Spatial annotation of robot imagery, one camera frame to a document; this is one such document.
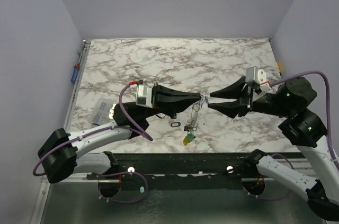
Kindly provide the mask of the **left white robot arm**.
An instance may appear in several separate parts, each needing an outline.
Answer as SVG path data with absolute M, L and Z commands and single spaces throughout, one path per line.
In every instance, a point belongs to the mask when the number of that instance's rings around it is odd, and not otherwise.
M 117 166 L 109 152 L 91 153 L 105 145 L 141 136 L 153 141 L 146 131 L 147 119 L 158 114 L 175 119 L 177 114 L 201 100 L 200 93 L 177 91 L 160 84 L 149 87 L 132 81 L 121 90 L 113 109 L 113 120 L 78 132 L 55 130 L 38 151 L 33 176 L 46 176 L 55 184 L 76 173 L 94 173 L 110 179 Z

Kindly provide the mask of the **steel key organizer plate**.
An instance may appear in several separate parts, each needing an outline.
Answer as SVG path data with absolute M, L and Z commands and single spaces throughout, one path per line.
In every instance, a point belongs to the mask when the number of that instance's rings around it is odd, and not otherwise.
M 188 119 L 186 125 L 184 126 L 184 131 L 193 133 L 197 129 L 197 120 L 200 110 L 202 109 L 203 105 L 209 104 L 209 97 L 202 95 L 201 100 L 195 102 L 191 107 L 191 116 Z

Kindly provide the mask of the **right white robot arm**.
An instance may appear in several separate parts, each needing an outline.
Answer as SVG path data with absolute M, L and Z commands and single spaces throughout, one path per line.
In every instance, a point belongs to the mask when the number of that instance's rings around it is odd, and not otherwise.
M 282 134 L 304 155 L 316 174 L 311 178 L 288 168 L 271 155 L 253 150 L 240 166 L 244 175 L 258 174 L 274 179 L 302 197 L 320 218 L 338 221 L 338 163 L 329 147 L 330 131 L 308 105 L 317 97 L 310 82 L 302 77 L 280 83 L 275 93 L 265 91 L 269 82 L 237 82 L 210 93 L 223 98 L 223 103 L 209 103 L 208 108 L 229 118 L 243 117 L 248 112 L 275 115 L 285 120 L 278 126 Z

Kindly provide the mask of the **green tag key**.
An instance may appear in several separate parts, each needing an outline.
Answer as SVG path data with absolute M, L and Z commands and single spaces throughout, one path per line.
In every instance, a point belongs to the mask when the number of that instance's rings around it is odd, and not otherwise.
M 188 133 L 185 137 L 185 139 L 188 141 L 188 142 L 191 142 L 193 139 L 195 138 L 195 135 L 192 134 L 192 133 Z

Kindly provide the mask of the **yellow tag key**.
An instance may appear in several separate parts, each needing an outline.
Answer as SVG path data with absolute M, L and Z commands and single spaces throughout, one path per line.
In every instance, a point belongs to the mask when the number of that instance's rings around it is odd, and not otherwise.
M 183 143 L 185 146 L 188 145 L 190 142 L 191 142 L 190 139 L 186 139 L 186 138 L 183 139 Z

